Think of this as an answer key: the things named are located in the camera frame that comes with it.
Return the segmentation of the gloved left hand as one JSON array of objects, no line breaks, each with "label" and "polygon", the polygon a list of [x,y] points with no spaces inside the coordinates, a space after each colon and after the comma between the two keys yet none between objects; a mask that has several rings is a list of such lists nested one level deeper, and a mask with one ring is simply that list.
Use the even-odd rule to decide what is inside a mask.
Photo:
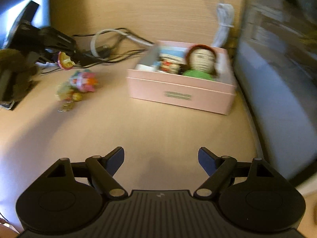
[{"label": "gloved left hand", "polygon": [[27,54],[16,49],[1,50],[1,107],[13,110],[34,87],[33,77],[39,69],[35,52]]}]

